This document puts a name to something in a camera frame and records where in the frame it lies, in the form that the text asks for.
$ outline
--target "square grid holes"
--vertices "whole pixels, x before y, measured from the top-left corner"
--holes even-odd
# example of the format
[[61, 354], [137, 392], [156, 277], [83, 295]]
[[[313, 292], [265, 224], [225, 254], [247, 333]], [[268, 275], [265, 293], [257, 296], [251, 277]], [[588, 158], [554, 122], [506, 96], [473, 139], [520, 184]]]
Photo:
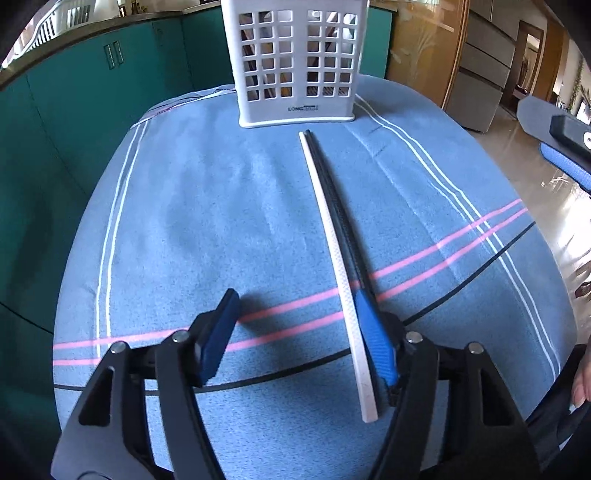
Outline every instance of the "square grid holes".
[[238, 15], [247, 98], [250, 102], [293, 96], [293, 12]]
[[308, 10], [308, 97], [350, 95], [359, 47], [357, 27], [355, 14]]

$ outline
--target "teal cabinet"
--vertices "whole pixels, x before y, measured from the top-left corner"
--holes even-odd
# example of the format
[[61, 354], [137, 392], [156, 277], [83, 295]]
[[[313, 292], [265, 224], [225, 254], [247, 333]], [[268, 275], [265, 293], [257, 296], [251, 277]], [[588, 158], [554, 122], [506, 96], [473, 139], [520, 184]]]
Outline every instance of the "teal cabinet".
[[394, 13], [381, 8], [370, 8], [365, 43], [361, 57], [361, 73], [385, 78], [388, 67], [390, 38]]
[[9, 112], [0, 117], [0, 300], [53, 331], [87, 197], [45, 132], [26, 77], [0, 92], [0, 111]]
[[87, 197], [48, 137], [25, 76], [0, 92], [0, 111], [0, 411], [48, 468], [60, 434], [51, 332]]
[[49, 471], [60, 435], [51, 360], [53, 337], [0, 309], [0, 411], [24, 452]]
[[193, 90], [205, 90], [228, 83], [233, 85], [222, 9], [196, 12], [183, 17], [181, 21]]
[[178, 18], [93, 37], [27, 78], [49, 136], [88, 196], [129, 127], [156, 103], [192, 90]]

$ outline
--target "human hand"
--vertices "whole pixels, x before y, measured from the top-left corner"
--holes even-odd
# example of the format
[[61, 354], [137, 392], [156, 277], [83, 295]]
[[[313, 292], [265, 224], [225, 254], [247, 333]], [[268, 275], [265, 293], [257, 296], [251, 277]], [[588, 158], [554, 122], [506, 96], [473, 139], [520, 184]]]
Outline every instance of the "human hand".
[[581, 359], [573, 382], [573, 405], [579, 408], [585, 401], [591, 401], [591, 338]]

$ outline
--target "pink stripe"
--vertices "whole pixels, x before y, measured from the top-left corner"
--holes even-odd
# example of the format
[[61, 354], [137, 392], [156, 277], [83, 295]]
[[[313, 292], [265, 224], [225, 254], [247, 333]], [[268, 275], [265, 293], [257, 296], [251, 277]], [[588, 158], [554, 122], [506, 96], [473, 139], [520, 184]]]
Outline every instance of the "pink stripe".
[[[388, 275], [388, 274], [393, 273], [397, 270], [400, 270], [401, 268], [404, 268], [404, 267], [438, 251], [439, 248], [443, 247], [444, 245], [447, 245], [448, 243], [450, 243], [451, 241], [453, 241], [457, 238], [460, 238], [462, 235], [464, 235], [467, 232], [469, 232], [470, 230], [474, 229], [475, 227], [477, 227], [481, 223], [484, 223], [487, 220], [490, 220], [494, 216], [497, 216], [497, 215], [500, 215], [501, 213], [506, 212], [507, 210], [514, 207], [518, 203], [521, 203], [521, 199], [514, 200], [510, 204], [508, 204], [498, 210], [494, 210], [494, 211], [488, 213], [484, 217], [481, 217], [478, 220], [471, 223], [470, 225], [465, 226], [461, 230], [458, 230], [457, 232], [452, 233], [451, 235], [448, 235], [447, 237], [440, 240], [435, 245], [428, 247], [419, 253], [416, 253], [408, 258], [398, 261], [395, 264], [390, 265], [389, 267], [385, 267], [381, 270], [378, 270], [377, 272], [374, 272], [372, 274], [373, 278], [381, 278], [385, 275]], [[259, 310], [258, 312], [248, 313], [248, 314], [242, 316], [238, 321], [241, 323], [246, 323], [246, 322], [251, 322], [253, 320], [260, 320], [263, 318], [267, 318], [272, 315], [286, 313], [291, 310], [307, 307], [307, 306], [312, 305], [314, 303], [317, 303], [317, 302], [320, 302], [323, 300], [327, 300], [332, 297], [336, 297], [338, 294], [339, 294], [338, 289], [332, 288], [331, 290], [326, 290], [321, 293], [316, 293], [314, 295], [310, 295], [309, 297], [305, 297], [303, 299], [290, 301], [288, 303], [284, 303], [282, 305], [277, 305], [277, 306], [271, 307], [269, 309]], [[137, 341], [142, 341], [142, 340], [161, 339], [161, 338], [166, 338], [168, 335], [172, 334], [174, 331], [175, 330], [164, 330], [161, 332], [140, 333], [137, 335], [126, 335], [126, 336], [120, 336], [120, 337], [116, 337], [116, 338], [115, 337], [106, 337], [106, 338], [92, 339], [92, 340], [81, 340], [81, 341], [77, 341], [77, 342], [56, 343], [53, 346], [53, 349], [54, 350], [62, 350], [62, 349], [67, 349], [67, 348], [81, 348], [81, 347], [85, 347], [85, 346], [110, 345], [111, 343], [117, 342], [119, 340], [122, 340], [124, 342], [137, 342]]]
[[440, 248], [444, 247], [448, 243], [454, 241], [457, 238], [460, 238], [462, 235], [468, 233], [470, 230], [475, 229], [477, 226], [483, 224], [484, 222], [493, 218], [494, 216], [497, 216], [497, 215], [500, 215], [501, 213], [506, 212], [507, 210], [509, 210], [510, 208], [513, 208], [515, 205], [517, 205], [520, 202], [521, 202], [521, 199], [517, 199], [514, 202], [511, 202], [509, 205], [504, 206], [503, 208], [499, 208], [498, 210], [494, 210], [493, 212], [488, 213], [484, 217], [480, 217], [478, 220], [471, 223], [470, 225], [467, 225], [464, 228], [462, 228], [461, 230], [458, 230], [456, 233], [452, 233], [451, 235], [448, 235], [447, 237], [445, 237], [443, 240], [438, 241], [432, 247], [426, 248], [425, 250], [423, 250], [417, 254], [411, 255], [410, 257], [405, 258], [404, 260], [401, 260], [400, 262], [396, 262], [395, 264], [390, 265], [389, 267], [378, 270], [377, 272], [372, 274], [372, 277], [373, 278], [384, 277], [386, 275], [389, 275], [390, 273], [395, 272], [396, 270], [400, 270], [401, 268], [407, 267], [408, 265], [415, 263], [418, 260], [421, 260], [422, 258], [426, 257], [427, 255], [431, 255], [432, 253], [435, 253], [436, 251], [438, 251]]
[[307, 307], [308, 305], [312, 305], [313, 303], [317, 303], [319, 301], [327, 300], [331, 297], [336, 297], [339, 294], [338, 288], [332, 288], [331, 290], [326, 290], [321, 293], [316, 293], [314, 295], [310, 295], [304, 299], [294, 300], [288, 303], [284, 303], [283, 305], [278, 305], [277, 307], [272, 307], [266, 310], [260, 310], [258, 312], [249, 313], [238, 320], [241, 323], [251, 322], [253, 320], [259, 320], [266, 317], [270, 317], [272, 315], [279, 315], [280, 313], [289, 312], [290, 310], [300, 309], [303, 307]]
[[242, 340], [241, 342], [230, 343], [226, 348], [226, 352], [235, 352], [237, 350], [244, 350], [245, 348], [251, 348], [253, 346], [263, 345], [265, 343], [276, 342], [284, 338], [293, 337], [304, 332], [311, 332], [331, 323], [338, 322], [343, 319], [343, 312], [332, 313], [326, 317], [322, 317], [311, 322], [303, 323], [295, 327], [287, 328], [285, 330], [279, 330], [278, 332], [269, 333], [257, 338], [251, 338], [248, 340]]
[[54, 360], [54, 367], [79, 367], [80, 365], [98, 365], [100, 358], [78, 358], [76, 360]]
[[136, 335], [124, 335], [121, 337], [105, 337], [105, 338], [95, 338], [92, 340], [81, 340], [79, 342], [66, 342], [66, 343], [56, 343], [53, 346], [54, 350], [63, 350], [65, 348], [79, 348], [84, 346], [95, 346], [95, 345], [110, 345], [115, 342], [141, 342], [142, 340], [154, 340], [154, 339], [161, 339], [166, 338], [168, 335], [172, 335], [178, 329], [174, 330], [163, 330], [161, 332], [148, 332], [148, 333], [138, 333]]
[[407, 280], [406, 282], [403, 282], [400, 285], [397, 285], [396, 287], [391, 288], [390, 290], [386, 290], [385, 292], [381, 293], [380, 295], [378, 295], [378, 301], [383, 301], [383, 300], [386, 300], [390, 297], [394, 297], [395, 295], [398, 295], [399, 293], [402, 293], [403, 291], [408, 290], [409, 288], [414, 287], [415, 285], [421, 283], [422, 281], [439, 273], [441, 270], [445, 269], [446, 267], [448, 267], [449, 265], [454, 263], [456, 260], [458, 260], [459, 258], [466, 255], [469, 251], [474, 250], [484, 240], [489, 238], [491, 235], [493, 235], [495, 232], [497, 232], [498, 230], [500, 230], [504, 226], [509, 225], [511, 222], [516, 220], [516, 218], [520, 217], [525, 212], [527, 212], [527, 208], [521, 209], [515, 215], [512, 215], [504, 222], [501, 222], [501, 223], [499, 223], [499, 225], [496, 225], [494, 228], [491, 228], [490, 230], [488, 230], [485, 234], [478, 237], [471, 244], [468, 244], [465, 247], [459, 249], [451, 257], [446, 258], [443, 262], [435, 265], [435, 267], [430, 268], [426, 272], [423, 272], [420, 275], [417, 275], [416, 277], [413, 277], [410, 280]]
[[[466, 255], [471, 250], [474, 250], [484, 240], [486, 240], [491, 235], [498, 232], [500, 229], [506, 227], [507, 225], [509, 225], [510, 223], [515, 221], [516, 219], [518, 219], [521, 215], [523, 215], [527, 211], [528, 211], [527, 208], [521, 209], [519, 212], [517, 212], [516, 214], [509, 217], [504, 222], [501, 222], [501, 223], [499, 223], [499, 225], [496, 225], [494, 228], [491, 228], [490, 230], [488, 230], [486, 233], [481, 235], [479, 238], [474, 240], [469, 245], [466, 245], [465, 247], [459, 249], [451, 257], [449, 257], [448, 259], [444, 260], [443, 262], [437, 264], [435, 267], [430, 268], [426, 272], [421, 273], [420, 275], [417, 275], [416, 277], [413, 277], [410, 280], [407, 280], [407, 281], [401, 283], [400, 285], [381, 293], [378, 296], [378, 301], [384, 301], [388, 298], [394, 297], [395, 295], [398, 295], [398, 294], [402, 293], [403, 291], [408, 290], [409, 288], [414, 287], [415, 285], [421, 283], [422, 281], [425, 281], [426, 279], [436, 275], [441, 270], [445, 269], [446, 267], [448, 267], [449, 265], [451, 265], [455, 261], [459, 260], [461, 257]], [[235, 352], [238, 350], [244, 350], [246, 348], [251, 348], [254, 346], [258, 346], [258, 345], [263, 345], [265, 343], [276, 342], [277, 340], [289, 338], [289, 337], [299, 335], [304, 332], [311, 332], [312, 330], [317, 330], [323, 326], [330, 325], [331, 323], [337, 322], [342, 319], [343, 319], [343, 312], [336, 312], [331, 315], [327, 315], [326, 317], [322, 317], [317, 320], [312, 320], [310, 322], [306, 322], [306, 323], [303, 323], [302, 325], [297, 325], [295, 327], [291, 327], [288, 329], [279, 330], [278, 332], [270, 333], [268, 335], [264, 335], [261, 337], [252, 338], [252, 339], [248, 339], [248, 340], [242, 340], [240, 342], [230, 343], [228, 345], [228, 347], [226, 348], [226, 352]], [[98, 359], [56, 360], [53, 362], [53, 365], [54, 366], [58, 366], [58, 365], [96, 365], [96, 363], [92, 363], [92, 362], [99, 362], [99, 360]]]

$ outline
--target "table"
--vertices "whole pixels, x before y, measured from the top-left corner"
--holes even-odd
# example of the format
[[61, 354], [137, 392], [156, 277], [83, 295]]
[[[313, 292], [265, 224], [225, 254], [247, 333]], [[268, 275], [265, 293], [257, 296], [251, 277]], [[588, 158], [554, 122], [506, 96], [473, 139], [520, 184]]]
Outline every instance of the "table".
[[[392, 409], [382, 402], [377, 422], [361, 421], [297, 135], [306, 128], [334, 172], [382, 307], [439, 344], [483, 343], [530, 414], [576, 341], [550, 249], [496, 165], [435, 104], [367, 76], [358, 95], [354, 122], [241, 129], [225, 86], [164, 102], [132, 126], [86, 208], [61, 285], [62, 425], [109, 344], [159, 342], [232, 287], [243, 315], [197, 395], [228, 479], [368, 476]], [[169, 468], [155, 385], [147, 390], [154, 455]], [[445, 398], [442, 385], [426, 466]]]

